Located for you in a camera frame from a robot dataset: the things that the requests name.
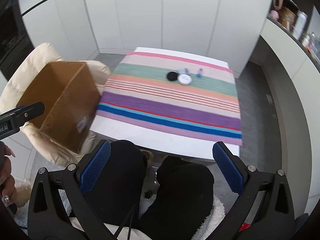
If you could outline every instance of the hand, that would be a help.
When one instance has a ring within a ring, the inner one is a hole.
[[[14,153],[10,148],[5,145],[4,146],[4,155],[15,157]],[[4,185],[4,189],[2,190],[2,202],[7,207],[13,204],[17,198],[17,190],[14,187],[15,181],[11,175],[11,161],[8,157],[4,157],[4,165],[2,170],[0,170],[0,185]]]

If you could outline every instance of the red object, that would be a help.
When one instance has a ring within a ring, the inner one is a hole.
[[[250,224],[247,224],[247,223],[243,223],[242,226],[241,226],[240,229],[239,229],[239,232],[242,231],[242,230],[247,229],[249,226],[251,226],[251,225],[250,225]]]

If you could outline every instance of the striped tablecloth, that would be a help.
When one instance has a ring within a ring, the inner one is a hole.
[[[180,68],[189,70],[189,86],[166,79]],[[199,68],[201,78],[196,77]],[[232,70],[197,60],[128,53],[106,82],[97,115],[185,137],[242,144]]]

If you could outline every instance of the textured blue pad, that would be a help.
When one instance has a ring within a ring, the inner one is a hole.
[[[81,174],[80,190],[82,194],[92,190],[110,154],[111,145],[108,141],[105,141]]]
[[[244,189],[242,174],[219,143],[213,145],[212,155],[231,190],[240,195]]]

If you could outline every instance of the gray floor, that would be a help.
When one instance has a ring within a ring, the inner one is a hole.
[[[103,62],[113,71],[123,57],[124,55],[118,54],[100,54],[95,60]],[[249,62],[240,78],[236,79],[236,87],[243,133],[240,158],[246,165],[256,166],[259,171],[275,172],[281,167],[280,131],[276,110],[267,98],[271,93],[261,67]],[[156,156],[153,166],[158,167],[162,159],[162,156]],[[227,213],[238,195],[230,190],[217,164],[200,163],[206,165],[214,175],[214,194],[222,201]],[[33,179],[43,166],[47,166],[48,170],[60,169],[37,153],[31,174]]]

